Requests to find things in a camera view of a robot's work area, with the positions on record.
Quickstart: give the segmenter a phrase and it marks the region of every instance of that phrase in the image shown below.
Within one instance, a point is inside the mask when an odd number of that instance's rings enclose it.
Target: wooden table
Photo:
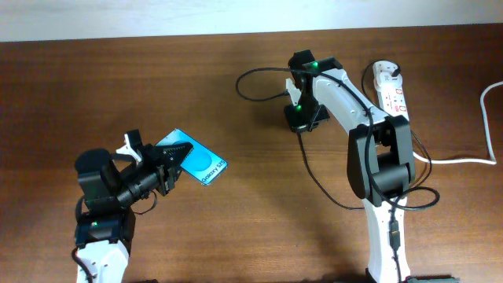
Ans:
[[[397,61],[412,128],[430,154],[484,158],[479,95],[503,79],[502,34],[503,25],[478,25],[2,43],[0,281],[74,281],[74,207],[82,195],[75,158],[120,147],[130,129],[153,143],[176,127],[227,159],[229,169],[209,187],[182,176],[154,211],[137,218],[125,282],[363,274],[365,213],[336,207],[310,179],[283,115],[288,99],[244,101],[234,92],[236,77],[285,67],[303,49],[335,56],[355,85],[371,60]],[[258,74],[242,88],[265,97],[281,92],[287,77]],[[503,87],[486,98],[501,161],[502,94]],[[347,182],[342,127],[331,119],[304,142],[327,190],[361,204]],[[435,166],[427,184],[442,198],[433,209],[406,214],[413,274],[501,282],[501,164]],[[409,203],[428,200],[418,193]]]

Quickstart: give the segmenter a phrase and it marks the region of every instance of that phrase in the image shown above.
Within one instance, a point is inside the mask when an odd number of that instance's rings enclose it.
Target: black cable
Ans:
[[[253,72],[257,72],[255,71],[256,69],[253,69],[253,70],[250,70],[248,72],[245,72],[243,75],[240,75],[239,78],[237,78],[236,80],[236,92],[237,92],[237,95],[239,95],[240,97],[242,97],[244,100],[247,100],[247,101],[254,101],[254,102],[263,102],[263,101],[269,101],[269,100],[273,100],[274,98],[277,98],[277,97],[283,97],[283,96],[288,96],[288,91],[285,90],[283,91],[282,93],[280,94],[276,94],[272,97],[267,97],[267,98],[249,98],[249,97],[246,97],[244,96],[241,91],[239,90],[239,82],[247,75],[250,75],[252,74]]]
[[[288,91],[285,90],[283,93],[281,94],[277,94],[277,95],[274,95],[272,97],[268,97],[268,98],[262,98],[262,99],[255,99],[255,98],[249,98],[249,97],[246,97],[244,96],[241,91],[239,90],[239,82],[247,75],[250,75],[252,74],[253,72],[258,72],[256,71],[256,69],[253,69],[253,70],[250,70],[248,72],[245,72],[243,75],[240,75],[239,78],[237,78],[236,80],[236,92],[237,94],[242,97],[243,99],[245,100],[248,100],[248,101],[255,101],[255,102],[261,102],[261,101],[269,101],[269,100],[272,100],[274,98],[277,98],[277,97],[282,97],[282,96],[288,96]],[[304,160],[304,165],[306,165],[306,169],[307,169],[307,173],[309,174],[309,176],[313,179],[313,181],[316,183],[316,185],[318,186],[318,188],[321,189],[321,191],[336,205],[338,205],[339,207],[341,208],[344,208],[344,209],[347,209],[347,210],[362,210],[364,208],[352,208],[352,207],[348,207],[344,204],[341,204],[340,202],[338,202],[336,199],[334,199],[330,194],[329,192],[327,192],[325,190],[325,188],[323,188],[323,186],[320,184],[320,182],[316,179],[316,177],[314,177],[314,174],[313,172],[311,171],[310,169],[310,166],[309,166],[309,163],[307,161],[307,154],[306,154],[306,151],[304,149],[304,144],[302,142],[302,138],[300,137],[300,134],[298,134],[298,138],[299,138],[299,146],[300,146],[300,151],[302,152],[302,157],[303,157],[303,160]]]
[[[73,249],[73,251],[72,251],[72,259],[73,259],[73,261],[75,261],[75,263],[77,263],[78,266],[80,266],[80,268],[82,268],[82,270],[86,274],[87,282],[93,283],[93,275],[91,274],[91,272],[89,271],[89,269],[87,269],[87,266],[83,263],[83,261],[77,256],[77,251],[78,250],[79,250],[79,248],[77,248],[77,247],[75,247]]]
[[[149,209],[147,209],[146,211],[143,211],[143,212],[134,212],[133,211],[134,214],[136,214],[136,215],[144,215],[145,213],[151,211],[152,209],[154,209],[156,207],[156,205],[157,205],[157,194],[154,191],[152,191],[152,193],[154,193],[154,203],[152,204],[152,207],[150,207]]]
[[[297,133],[297,137],[299,138],[299,145],[300,145],[300,151],[302,152],[302,158],[304,160],[304,165],[306,165],[307,173],[309,173],[309,176],[313,179],[313,181],[318,185],[318,188],[321,189],[321,191],[336,205],[338,205],[341,208],[347,209],[347,210],[362,210],[363,208],[352,208],[348,207],[344,204],[341,204],[339,201],[335,200],[332,196],[330,196],[329,192],[327,192],[323,186],[320,184],[320,182],[314,177],[313,172],[311,171],[309,167],[309,163],[307,162],[307,155],[306,155],[306,150],[304,149],[304,144],[302,143],[302,137],[300,136],[299,133]]]
[[[370,112],[370,108],[368,108],[367,105],[365,105],[365,103],[362,101],[362,99],[360,99],[360,97],[358,95],[356,95],[354,93],[354,91],[349,86],[347,86],[342,80],[334,78],[333,76],[325,74],[325,73],[322,73],[322,72],[311,72],[311,71],[305,71],[305,70],[295,70],[295,69],[290,69],[290,68],[265,67],[265,68],[256,68],[256,69],[252,69],[252,70],[250,70],[248,72],[245,72],[237,80],[236,87],[238,87],[239,80],[242,79],[244,76],[252,74],[253,72],[265,72],[265,71],[290,72],[290,73],[291,72],[296,72],[296,73],[299,73],[299,74],[319,75],[319,76],[325,77],[327,79],[331,79],[332,81],[334,81],[334,82],[338,83],[339,85],[341,85],[360,104],[360,106],[365,111],[366,115],[369,117],[369,130],[368,130],[368,133],[367,133],[367,138],[365,140],[365,170],[366,170],[366,173],[368,175],[370,185],[374,188],[374,190],[377,192],[377,194],[384,201],[388,202],[392,207],[399,208],[399,209],[402,209],[404,211],[424,210],[424,209],[427,209],[427,208],[430,208],[430,207],[434,206],[435,204],[437,204],[439,202],[439,200],[440,200],[440,194],[439,194],[439,192],[437,192],[436,190],[434,190],[432,188],[423,187],[423,186],[417,186],[415,188],[408,189],[408,190],[404,191],[404,193],[402,194],[402,196],[405,196],[406,194],[409,194],[409,193],[417,191],[417,190],[427,190],[429,192],[434,193],[435,194],[435,199],[432,202],[430,202],[428,204],[424,204],[424,205],[413,206],[413,207],[402,206],[402,205],[394,203],[392,200],[390,200],[388,197],[386,197],[384,195],[383,191],[379,188],[379,186],[376,183],[376,180],[374,179],[374,177],[372,175],[372,171],[370,170],[370,164],[369,164],[369,147],[370,147],[370,140],[371,140],[371,138],[373,136],[373,126],[374,126],[372,113]]]
[[[364,85],[364,83],[363,83],[363,82],[364,82],[364,78],[365,78],[365,74],[366,74],[366,73],[367,73],[367,71],[369,70],[370,66],[374,65],[375,63],[377,63],[377,62],[379,62],[379,61],[386,61],[386,62],[390,62],[390,63],[393,63],[393,64],[397,65],[397,69],[395,70],[395,72],[396,72],[396,71],[398,71],[398,73],[400,73],[400,71],[402,70],[402,69],[400,68],[400,65],[399,65],[397,62],[394,62],[394,61],[391,61],[391,60],[379,59],[379,60],[374,60],[374,61],[372,61],[370,64],[368,64],[368,65],[367,65],[367,67],[365,67],[365,69],[363,70],[363,74],[362,74],[362,93],[363,93],[363,94],[364,94],[364,95],[365,95],[368,99],[370,99],[370,98],[369,98],[369,96],[367,95],[367,93],[365,92],[365,85]]]
[[[401,199],[401,197],[397,197],[395,200],[395,203],[397,204],[400,201],[400,199]],[[390,228],[391,228],[391,224],[396,220],[395,212],[396,212],[396,209],[391,208]],[[391,246],[391,248],[393,249],[393,260],[395,261],[396,272],[398,274],[398,283],[400,283],[400,282],[402,282],[402,270],[400,269],[400,262],[398,261],[398,248],[399,248],[399,246],[397,248],[394,248],[393,246]]]

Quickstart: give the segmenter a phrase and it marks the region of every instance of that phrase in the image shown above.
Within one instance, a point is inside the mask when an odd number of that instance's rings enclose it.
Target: white power strip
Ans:
[[[388,61],[377,61],[372,66],[374,87],[377,90],[380,107],[392,116],[402,115],[409,119],[406,99],[403,97],[402,75],[393,77],[398,69],[396,64]]]
[[[399,74],[399,66],[390,61],[377,61],[372,66],[374,72],[374,87],[377,91],[379,98],[379,106],[391,116],[402,115],[409,120],[409,113],[407,112],[406,100],[403,95],[402,75]],[[486,106],[484,105],[484,98],[496,86],[502,86],[503,82],[495,83],[488,86],[480,96],[480,108],[482,109],[484,129],[486,131],[487,150],[489,151],[490,160],[483,160],[478,158],[460,158],[455,160],[432,160],[432,164],[459,164],[459,163],[481,163],[481,164],[496,164],[496,157],[494,157],[493,146],[490,141],[489,125],[487,122]],[[414,157],[419,161],[429,163],[430,160],[413,153]]]

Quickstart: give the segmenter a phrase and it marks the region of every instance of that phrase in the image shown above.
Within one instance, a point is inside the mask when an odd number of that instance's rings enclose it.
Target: white bracket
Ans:
[[[124,134],[124,143],[125,145],[123,145],[120,149],[117,149],[116,153],[132,156],[136,160],[136,164],[139,164],[141,162],[141,156],[131,148],[127,134]]]
[[[286,79],[286,90],[290,94],[293,106],[297,106],[299,104],[300,94],[302,93],[296,88],[291,79]]]

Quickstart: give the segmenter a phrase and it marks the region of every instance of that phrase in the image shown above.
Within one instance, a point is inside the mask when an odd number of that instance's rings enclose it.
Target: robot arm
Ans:
[[[390,198],[398,196],[414,180],[412,139],[409,123],[375,107],[354,87],[342,65],[334,58],[316,61],[309,50],[295,53],[288,62],[291,69],[324,72],[348,86],[370,108],[376,129],[369,150],[374,178]],[[410,276],[406,262],[403,211],[391,222],[391,205],[383,202],[369,187],[364,167],[364,146],[369,117],[361,105],[338,83],[323,76],[292,73],[295,83],[287,79],[286,87],[292,104],[285,108],[292,131],[311,131],[327,120],[327,109],[349,135],[347,175],[351,188],[363,201],[370,238],[368,275],[375,282],[400,282]],[[385,145],[389,153],[376,154],[375,145]],[[406,198],[398,204],[405,205]],[[395,258],[398,257],[401,278]]]
[[[134,236],[130,206],[155,189],[166,196],[181,174],[180,165],[192,150],[190,143],[143,145],[138,130],[125,135],[126,145],[111,154],[106,149],[83,153],[75,162],[84,203],[89,212],[77,213],[72,255],[79,263],[78,283],[120,283]],[[115,161],[130,161],[119,172]]]

